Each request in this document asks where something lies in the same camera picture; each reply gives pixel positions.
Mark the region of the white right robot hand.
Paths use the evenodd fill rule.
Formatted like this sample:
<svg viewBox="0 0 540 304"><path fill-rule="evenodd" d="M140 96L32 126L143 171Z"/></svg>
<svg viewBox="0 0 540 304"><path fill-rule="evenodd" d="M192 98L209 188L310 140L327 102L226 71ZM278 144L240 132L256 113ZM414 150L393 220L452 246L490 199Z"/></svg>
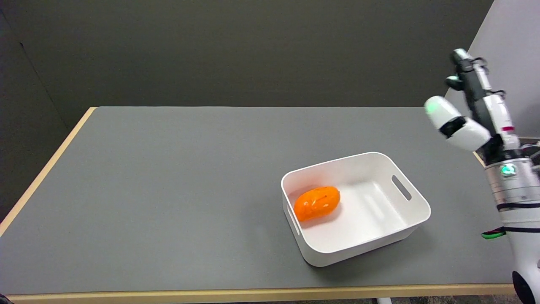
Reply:
<svg viewBox="0 0 540 304"><path fill-rule="evenodd" d="M463 115L447 98L433 96L424 103L424 110L434 128L453 146L479 153L486 166L523 158L505 104L506 92L492 88L484 58L455 49L451 62L455 72L445 79L445 84L463 93L470 115Z"/></svg>

